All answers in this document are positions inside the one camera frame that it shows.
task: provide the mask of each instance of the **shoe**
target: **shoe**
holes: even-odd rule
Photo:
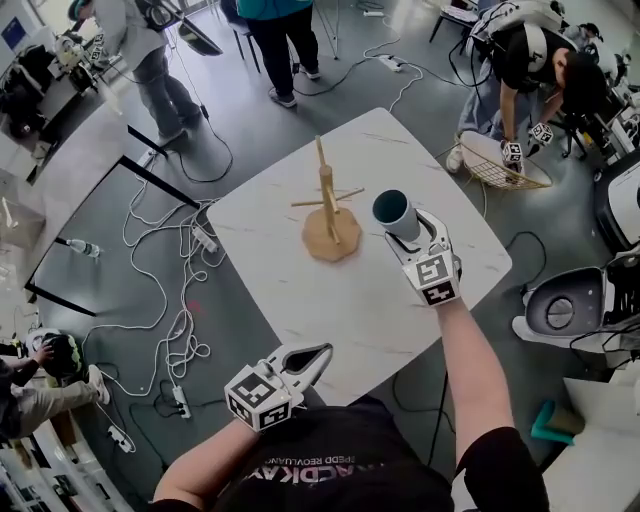
[[[307,69],[304,66],[300,66],[302,72],[307,75],[309,80],[317,80],[322,75],[320,74],[320,70],[316,67],[315,69]]]
[[[107,405],[111,401],[111,395],[107,386],[104,384],[102,372],[95,364],[89,365],[89,385],[96,388],[98,392],[98,402]]]
[[[156,140],[156,144],[161,148],[164,148],[165,146],[168,146],[169,144],[171,144],[174,140],[177,140],[186,134],[187,134],[187,130],[185,130],[184,128],[180,128],[179,132],[170,136],[165,136],[160,134],[160,136],[158,137],[158,140]]]
[[[462,147],[460,147],[460,144],[458,144],[451,150],[449,156],[447,156],[447,163],[445,165],[447,166],[447,171],[449,171],[451,174],[455,174],[462,167],[462,163]]]
[[[275,87],[269,91],[269,98],[285,108],[293,108],[298,104],[298,101],[296,100],[296,97],[293,95],[293,93],[287,94],[286,96],[280,96],[276,92]]]
[[[186,126],[187,128],[191,128],[196,126],[200,122],[201,118],[202,111],[198,108],[197,112],[194,112],[193,114],[189,114],[188,116],[181,116],[180,124]]]

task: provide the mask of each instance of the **forearm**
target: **forearm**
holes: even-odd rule
[[[16,386],[22,387],[33,378],[38,371],[38,368],[40,368],[40,365],[33,359],[29,359],[25,362],[21,362],[19,365],[15,365],[13,368],[15,371],[11,381]]]
[[[547,124],[553,116],[556,115],[562,103],[564,102],[564,96],[561,91],[554,91],[553,95],[545,102],[542,109],[542,115],[540,116],[540,122]]]
[[[491,345],[459,299],[437,308],[456,417],[456,456],[495,428],[513,426],[507,380]]]
[[[517,94],[517,91],[513,91],[502,84],[500,90],[500,115],[502,116],[504,137],[510,142],[516,139],[516,102],[515,94],[512,93]]]
[[[205,510],[207,503],[227,485],[233,470],[259,437],[234,419],[171,464],[156,488],[154,501],[178,499]]]

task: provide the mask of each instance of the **power strip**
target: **power strip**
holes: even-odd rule
[[[180,407],[180,414],[185,420],[191,418],[191,409],[189,409],[189,405],[187,404],[187,399],[184,396],[184,391],[182,391],[182,386],[176,386],[173,388],[173,398],[176,399],[176,403]]]
[[[131,450],[133,450],[131,443],[127,440],[126,437],[122,435],[122,432],[120,432],[116,427],[111,425],[109,427],[109,430],[107,430],[107,432],[111,436],[111,439],[114,440],[114,442],[120,447],[120,449],[124,453],[129,453]]]
[[[378,60],[394,73],[400,73],[400,64],[393,58],[393,55],[378,55]]]
[[[194,226],[192,232],[193,236],[196,237],[196,240],[198,240],[198,242],[200,242],[211,254],[218,251],[218,244],[216,244],[200,226]]]

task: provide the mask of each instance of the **black t-shirt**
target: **black t-shirt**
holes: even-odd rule
[[[457,469],[483,512],[548,512],[542,475],[518,432],[485,434]],[[388,413],[322,408],[267,430],[215,512],[453,512],[451,486],[420,463]],[[184,502],[151,512],[194,512]]]
[[[553,54],[560,48],[575,50],[571,42],[564,37],[542,29],[547,41],[547,60],[540,71],[529,73],[529,44],[524,26],[496,32],[493,39],[500,46],[494,50],[493,69],[498,80],[504,80],[509,87],[527,92],[536,84],[556,84],[553,67]]]

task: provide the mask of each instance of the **white sneaker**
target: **white sneaker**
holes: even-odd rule
[[[318,68],[316,69],[307,69],[304,66],[300,66],[300,69],[302,69],[302,72],[307,75],[307,78],[309,80],[317,80],[318,78],[320,78],[322,75],[320,74],[320,70]]]
[[[89,385],[96,388],[98,401],[101,404],[107,405],[111,401],[111,395],[109,394],[107,386],[104,384],[102,372],[95,364],[89,365]]]
[[[460,144],[458,144],[451,150],[449,156],[447,156],[447,171],[449,171],[451,174],[457,173],[462,167],[462,162],[462,147],[460,147]]]

